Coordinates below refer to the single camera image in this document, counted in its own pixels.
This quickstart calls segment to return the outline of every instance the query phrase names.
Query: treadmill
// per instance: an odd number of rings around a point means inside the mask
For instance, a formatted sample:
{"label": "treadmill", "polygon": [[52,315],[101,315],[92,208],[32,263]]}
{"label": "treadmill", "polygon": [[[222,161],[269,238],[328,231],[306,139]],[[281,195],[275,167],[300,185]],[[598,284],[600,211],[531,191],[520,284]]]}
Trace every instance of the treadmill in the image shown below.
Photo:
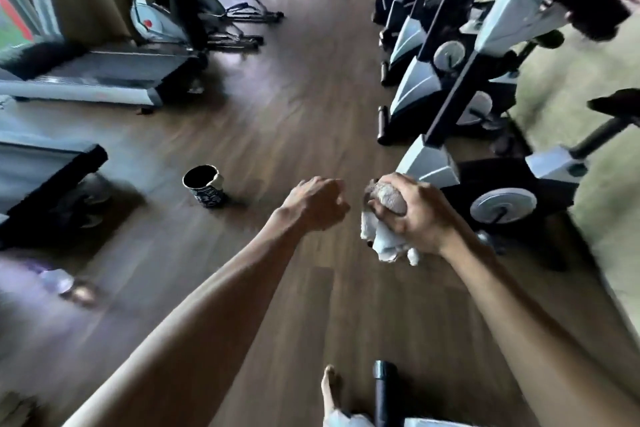
{"label": "treadmill", "polygon": [[208,58],[197,1],[170,1],[188,47],[126,41],[87,48],[62,37],[48,38],[20,46],[0,60],[0,94],[159,107],[170,94],[200,92],[196,75]]}
{"label": "treadmill", "polygon": [[98,144],[0,131],[0,250],[52,231],[52,210],[107,158]]}

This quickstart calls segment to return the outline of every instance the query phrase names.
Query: person's left hand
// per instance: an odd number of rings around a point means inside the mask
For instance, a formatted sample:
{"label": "person's left hand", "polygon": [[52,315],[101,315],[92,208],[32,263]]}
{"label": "person's left hand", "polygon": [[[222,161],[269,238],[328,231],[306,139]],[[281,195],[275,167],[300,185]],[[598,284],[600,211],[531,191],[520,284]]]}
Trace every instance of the person's left hand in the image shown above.
{"label": "person's left hand", "polygon": [[343,193],[341,179],[316,176],[293,188],[280,208],[292,212],[305,232],[326,230],[340,223],[351,209]]}

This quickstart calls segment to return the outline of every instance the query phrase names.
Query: person's right arm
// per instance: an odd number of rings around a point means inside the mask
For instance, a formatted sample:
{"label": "person's right arm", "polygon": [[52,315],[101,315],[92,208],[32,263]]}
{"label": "person's right arm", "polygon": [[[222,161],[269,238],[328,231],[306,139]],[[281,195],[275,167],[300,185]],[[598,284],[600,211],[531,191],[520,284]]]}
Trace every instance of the person's right arm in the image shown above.
{"label": "person's right arm", "polygon": [[444,257],[491,330],[542,427],[637,427],[640,404],[615,384],[553,318],[513,281],[440,190],[389,174],[408,212],[370,201],[376,215],[421,252]]}

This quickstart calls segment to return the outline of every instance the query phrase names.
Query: bucket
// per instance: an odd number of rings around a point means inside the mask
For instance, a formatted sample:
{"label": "bucket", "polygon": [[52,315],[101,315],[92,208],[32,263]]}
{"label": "bucket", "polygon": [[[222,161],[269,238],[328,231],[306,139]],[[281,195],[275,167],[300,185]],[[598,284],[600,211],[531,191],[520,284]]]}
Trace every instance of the bucket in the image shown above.
{"label": "bucket", "polygon": [[213,165],[204,164],[190,169],[182,178],[182,184],[202,206],[214,208],[225,201],[226,196],[222,191],[224,180]]}

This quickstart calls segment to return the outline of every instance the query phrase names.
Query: forearm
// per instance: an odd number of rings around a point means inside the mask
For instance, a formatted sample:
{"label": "forearm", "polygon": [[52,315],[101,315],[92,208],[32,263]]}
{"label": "forearm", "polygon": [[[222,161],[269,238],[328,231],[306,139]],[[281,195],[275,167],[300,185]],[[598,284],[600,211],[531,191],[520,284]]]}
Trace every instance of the forearm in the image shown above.
{"label": "forearm", "polygon": [[640,425],[636,400],[508,277],[492,252],[454,234],[442,254],[467,286],[543,427]]}
{"label": "forearm", "polygon": [[191,293],[65,427],[206,426],[231,386],[303,232],[274,213]]}

